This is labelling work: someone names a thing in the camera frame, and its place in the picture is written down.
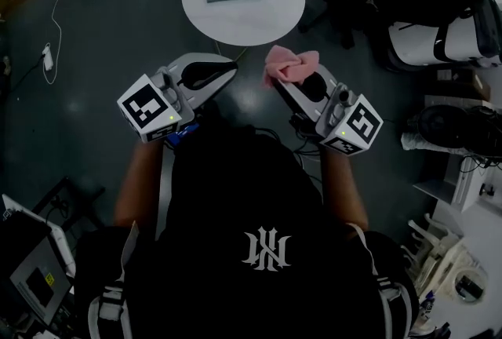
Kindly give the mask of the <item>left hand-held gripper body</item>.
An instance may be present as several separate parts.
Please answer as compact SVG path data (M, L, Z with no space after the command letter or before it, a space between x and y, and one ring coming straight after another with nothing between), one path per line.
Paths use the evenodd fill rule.
M185 67L194 62L228 61L233 60L214 53L184 54L151 76L141 75L117 100L117 105L142 142L165 140L168 134L198 122L202 105L219 93L238 70L237 65L236 71L220 76L200 90L190 90L181 84Z

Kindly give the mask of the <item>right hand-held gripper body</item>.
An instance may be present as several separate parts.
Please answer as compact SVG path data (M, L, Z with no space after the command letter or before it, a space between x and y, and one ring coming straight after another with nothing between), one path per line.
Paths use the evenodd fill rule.
M338 82L322 65L318 72L326 82L326 96L310 101L301 84L275 81L274 87L293 111L289 120L298 135L346 156L370 149L383 119L362 94Z

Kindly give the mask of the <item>pink cloth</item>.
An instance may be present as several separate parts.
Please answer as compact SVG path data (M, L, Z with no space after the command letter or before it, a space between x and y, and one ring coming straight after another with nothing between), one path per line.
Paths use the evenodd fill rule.
M272 87L275 81L302 84L317 71L318 65L318 51L295 54L290 49L275 45L264 61L263 84L266 87Z

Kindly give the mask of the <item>person's left forearm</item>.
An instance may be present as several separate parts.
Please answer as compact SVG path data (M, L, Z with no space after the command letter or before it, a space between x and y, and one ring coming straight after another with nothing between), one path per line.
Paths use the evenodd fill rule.
M135 147L115 203L115 226L129 228L136 222L141 234L155 237L163 148L160 140Z

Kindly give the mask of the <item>person's right forearm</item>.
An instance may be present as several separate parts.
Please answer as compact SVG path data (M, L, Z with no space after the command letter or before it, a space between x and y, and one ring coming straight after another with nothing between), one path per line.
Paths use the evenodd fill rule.
M331 149L322 149L320 161L325 206L338 221L355 224L366 231L368 215L358 193L350 159Z

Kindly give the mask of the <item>blue-screen device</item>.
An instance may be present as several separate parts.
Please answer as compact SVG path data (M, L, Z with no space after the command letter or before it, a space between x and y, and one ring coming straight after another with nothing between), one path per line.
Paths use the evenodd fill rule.
M176 131L167 135L166 142L171 147L176 147L180 144L182 140L184 140L187 136L194 133L199 128L199 124L197 122L187 124L181 128L180 131Z

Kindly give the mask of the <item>round white table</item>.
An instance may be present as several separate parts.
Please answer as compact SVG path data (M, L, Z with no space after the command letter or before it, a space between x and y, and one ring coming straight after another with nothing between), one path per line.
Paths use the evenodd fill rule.
M252 47L275 42L300 21L305 0L181 0L191 23L215 42Z

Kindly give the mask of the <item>white and black lounge chair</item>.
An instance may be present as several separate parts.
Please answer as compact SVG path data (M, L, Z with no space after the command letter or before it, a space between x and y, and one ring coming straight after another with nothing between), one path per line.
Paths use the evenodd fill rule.
M496 0L373 0L375 53L393 71L448 68L502 54Z

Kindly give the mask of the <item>white power adapter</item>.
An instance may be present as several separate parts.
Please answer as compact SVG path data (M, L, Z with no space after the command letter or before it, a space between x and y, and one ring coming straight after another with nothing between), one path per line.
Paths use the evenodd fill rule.
M54 67L53 57L51 53L50 43L46 43L42 50L43 70L51 71Z

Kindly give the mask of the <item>person's black t-shirt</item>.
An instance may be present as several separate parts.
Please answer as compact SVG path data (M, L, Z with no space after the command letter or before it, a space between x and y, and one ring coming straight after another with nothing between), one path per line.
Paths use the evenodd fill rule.
M175 149L166 226L82 236L84 339L408 339L418 300L399 247L338 221L293 153L251 128Z

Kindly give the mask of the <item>white drawer cabinet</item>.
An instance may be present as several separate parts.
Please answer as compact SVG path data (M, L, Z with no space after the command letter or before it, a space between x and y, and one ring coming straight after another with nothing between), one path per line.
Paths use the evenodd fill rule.
M450 155L446 171L439 177L427 177L413 186L462 213L473 206L493 176L493 167L482 167L479 161Z

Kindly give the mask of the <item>white ornate chair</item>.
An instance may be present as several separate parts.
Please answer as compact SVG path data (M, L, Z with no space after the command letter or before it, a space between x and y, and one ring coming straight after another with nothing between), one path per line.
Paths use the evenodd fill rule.
M424 214L424 219L428 223L428 228L422 228L414 220L408 221L408 226L412 229L412 238L417 251L415 253L407 251L409 259L409 271L414 276L419 275L420 269L426 260L432 257L435 260L443 258L448 250L455 246L464 236L451 230L446 224L431 218L429 213Z

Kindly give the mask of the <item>round white-framed mirror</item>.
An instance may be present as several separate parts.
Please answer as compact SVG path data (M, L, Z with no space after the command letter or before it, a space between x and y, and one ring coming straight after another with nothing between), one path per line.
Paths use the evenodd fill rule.
M479 304L486 295L488 279L482 268L461 268L455 275L456 296L465 304Z

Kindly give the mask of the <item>grey computer case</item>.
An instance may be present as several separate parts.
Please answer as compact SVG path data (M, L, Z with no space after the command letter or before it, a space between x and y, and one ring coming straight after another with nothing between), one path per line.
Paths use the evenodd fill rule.
M19 263L9 277L20 296L47 326L71 288L70 280L48 238Z

